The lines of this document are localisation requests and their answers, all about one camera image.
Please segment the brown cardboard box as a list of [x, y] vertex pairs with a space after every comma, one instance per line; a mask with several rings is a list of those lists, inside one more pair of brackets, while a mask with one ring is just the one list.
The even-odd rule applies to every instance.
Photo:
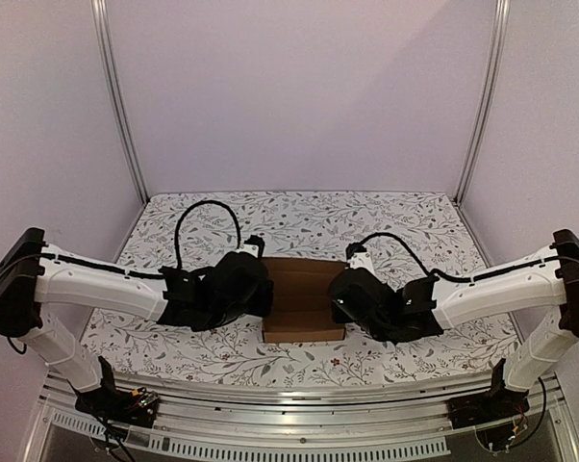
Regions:
[[265, 257], [263, 262], [274, 284], [271, 313], [263, 319], [265, 343], [344, 339], [345, 326], [333, 321], [333, 303], [327, 290], [345, 263], [286, 257]]

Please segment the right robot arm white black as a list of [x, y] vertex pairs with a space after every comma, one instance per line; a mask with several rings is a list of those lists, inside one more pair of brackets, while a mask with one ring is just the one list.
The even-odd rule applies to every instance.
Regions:
[[377, 278], [365, 242], [350, 244], [345, 269], [328, 287], [333, 318], [358, 324], [375, 341], [399, 344], [480, 318], [545, 307], [529, 338], [494, 366], [486, 392], [447, 402], [457, 426], [525, 412], [534, 383], [579, 343], [579, 239], [568, 229], [553, 239], [509, 264], [465, 276], [429, 269], [397, 290]]

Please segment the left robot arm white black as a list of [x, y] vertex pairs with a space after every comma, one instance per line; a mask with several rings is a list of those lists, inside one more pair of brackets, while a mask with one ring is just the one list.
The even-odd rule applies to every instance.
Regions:
[[213, 267], [162, 267], [142, 272], [66, 252], [29, 228], [0, 262], [0, 335], [31, 347], [105, 418], [124, 410], [113, 372], [93, 358], [47, 310], [71, 304], [140, 317], [193, 332], [227, 325], [243, 315], [271, 312], [273, 282], [254, 237]]

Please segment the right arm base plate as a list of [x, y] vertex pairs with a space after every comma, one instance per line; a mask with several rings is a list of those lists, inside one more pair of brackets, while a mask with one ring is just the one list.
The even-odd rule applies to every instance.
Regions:
[[447, 418], [454, 429], [511, 418], [529, 410], [528, 393], [483, 392], [449, 399]]

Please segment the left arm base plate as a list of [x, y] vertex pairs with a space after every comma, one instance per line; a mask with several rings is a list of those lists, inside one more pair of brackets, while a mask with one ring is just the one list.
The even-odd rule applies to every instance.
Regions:
[[160, 396], [140, 387], [131, 392], [98, 388], [90, 392], [76, 392], [75, 408], [100, 421], [119, 422], [152, 428], [156, 420]]

